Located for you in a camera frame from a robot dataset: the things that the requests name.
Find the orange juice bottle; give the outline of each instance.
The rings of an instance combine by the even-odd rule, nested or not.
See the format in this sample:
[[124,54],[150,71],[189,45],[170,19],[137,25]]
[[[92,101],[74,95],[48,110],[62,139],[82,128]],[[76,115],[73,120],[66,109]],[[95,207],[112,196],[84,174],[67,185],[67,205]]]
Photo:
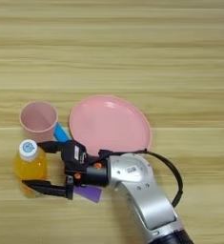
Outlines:
[[20,144],[19,151],[14,157],[14,170],[19,188],[25,196],[36,197],[37,192],[27,187],[22,180],[47,180],[47,166],[46,153],[35,141],[25,140]]

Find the plastic cup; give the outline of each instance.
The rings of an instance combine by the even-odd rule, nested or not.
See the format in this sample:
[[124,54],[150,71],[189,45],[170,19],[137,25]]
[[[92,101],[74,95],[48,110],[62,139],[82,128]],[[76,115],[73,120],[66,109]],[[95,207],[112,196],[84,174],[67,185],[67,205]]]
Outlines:
[[36,142],[53,139],[57,120],[57,110],[47,102],[31,102],[20,112],[20,123],[26,136]]

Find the white bottle cap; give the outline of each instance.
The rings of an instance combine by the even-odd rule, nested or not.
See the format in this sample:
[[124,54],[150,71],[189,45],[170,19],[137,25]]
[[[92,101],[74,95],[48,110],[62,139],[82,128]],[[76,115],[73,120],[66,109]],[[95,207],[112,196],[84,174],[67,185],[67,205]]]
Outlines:
[[24,140],[19,146],[20,157],[24,161],[31,162],[38,155],[38,146],[33,140]]

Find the black cable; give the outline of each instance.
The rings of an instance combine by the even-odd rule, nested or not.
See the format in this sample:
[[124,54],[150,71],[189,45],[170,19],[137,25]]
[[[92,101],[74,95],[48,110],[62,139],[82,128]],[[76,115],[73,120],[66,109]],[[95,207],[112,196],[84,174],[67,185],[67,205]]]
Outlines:
[[183,194],[183,180],[182,180],[181,174],[178,171],[178,169],[176,168],[176,166],[166,157],[159,155],[157,153],[154,153],[154,152],[147,151],[145,149],[145,150],[139,150],[139,151],[134,151],[134,152],[108,152],[108,153],[105,153],[105,154],[101,155],[100,157],[96,158],[95,162],[105,160],[109,156],[112,156],[112,155],[121,155],[121,154],[125,154],[125,153],[135,153],[135,154],[143,153],[143,154],[148,154],[148,155],[154,156],[157,159],[159,159],[161,162],[163,162],[171,170],[171,172],[173,173],[173,175],[177,181],[177,186],[178,186],[178,191],[172,202],[173,207],[176,207]]

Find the plate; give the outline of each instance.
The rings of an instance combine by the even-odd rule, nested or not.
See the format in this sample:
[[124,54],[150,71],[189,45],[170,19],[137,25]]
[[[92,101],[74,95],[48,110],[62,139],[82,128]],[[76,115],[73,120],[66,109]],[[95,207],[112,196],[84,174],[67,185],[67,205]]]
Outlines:
[[130,102],[110,95],[88,97],[70,114],[70,130],[88,154],[99,150],[130,152],[151,146],[151,128],[145,115]]

